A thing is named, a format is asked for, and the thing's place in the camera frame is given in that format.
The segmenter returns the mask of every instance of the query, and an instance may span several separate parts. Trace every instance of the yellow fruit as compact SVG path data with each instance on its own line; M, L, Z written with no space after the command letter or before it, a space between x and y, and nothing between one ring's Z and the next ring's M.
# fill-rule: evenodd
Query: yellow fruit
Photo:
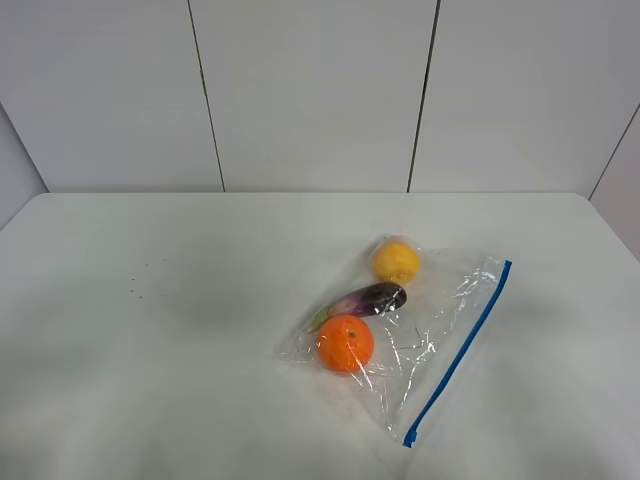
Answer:
M406 285L419 270L420 257L404 243L388 243L378 248L373 255L373 271L384 282Z

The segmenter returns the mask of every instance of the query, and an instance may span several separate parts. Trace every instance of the plastic bag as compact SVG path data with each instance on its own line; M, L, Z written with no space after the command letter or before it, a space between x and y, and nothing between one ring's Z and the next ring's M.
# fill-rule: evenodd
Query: plastic bag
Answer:
M347 382L371 417L410 447L510 267L477 251L425 251L385 237L298 323L280 353L331 372L336 392Z

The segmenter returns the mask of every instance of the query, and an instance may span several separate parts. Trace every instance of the orange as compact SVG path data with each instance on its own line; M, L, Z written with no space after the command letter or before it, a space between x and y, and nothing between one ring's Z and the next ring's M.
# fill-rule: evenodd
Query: orange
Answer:
M373 334L366 323L353 315L337 315L325 322L316 337L318 358L329 370L355 373L373 355Z
M373 254L373 271L383 282L406 285L420 271L420 257L409 245L393 242Z

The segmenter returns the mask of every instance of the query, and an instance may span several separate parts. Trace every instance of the purple vegetable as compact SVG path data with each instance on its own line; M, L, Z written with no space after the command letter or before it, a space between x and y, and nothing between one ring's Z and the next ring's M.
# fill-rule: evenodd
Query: purple vegetable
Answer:
M370 317L396 310L402 307L406 301L407 292L397 283L376 283L351 292L320 310L305 328L305 332L311 333L317 330L324 322L336 315Z

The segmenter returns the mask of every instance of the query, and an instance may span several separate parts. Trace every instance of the white table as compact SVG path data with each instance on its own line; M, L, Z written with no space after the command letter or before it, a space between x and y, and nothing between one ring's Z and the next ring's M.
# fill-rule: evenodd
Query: white table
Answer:
M272 357L382 233L513 261L412 450ZM570 194L42 195L0 232L0 478L640 478L638 301Z

